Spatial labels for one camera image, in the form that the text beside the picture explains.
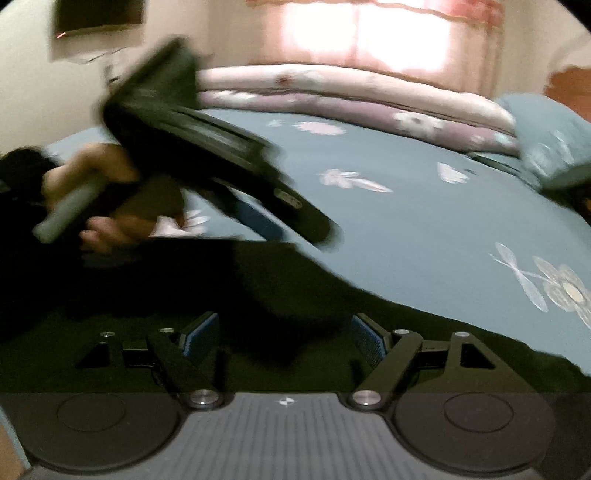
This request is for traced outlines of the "person left hand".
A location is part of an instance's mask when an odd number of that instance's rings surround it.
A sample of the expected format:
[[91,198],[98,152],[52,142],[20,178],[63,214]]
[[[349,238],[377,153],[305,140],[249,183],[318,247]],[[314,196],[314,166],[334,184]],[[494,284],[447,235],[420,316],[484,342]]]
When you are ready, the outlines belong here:
[[48,216],[34,228],[45,244],[81,243],[100,253],[145,240],[162,218],[186,224],[185,201],[170,179],[140,176],[123,148],[89,144],[43,177]]

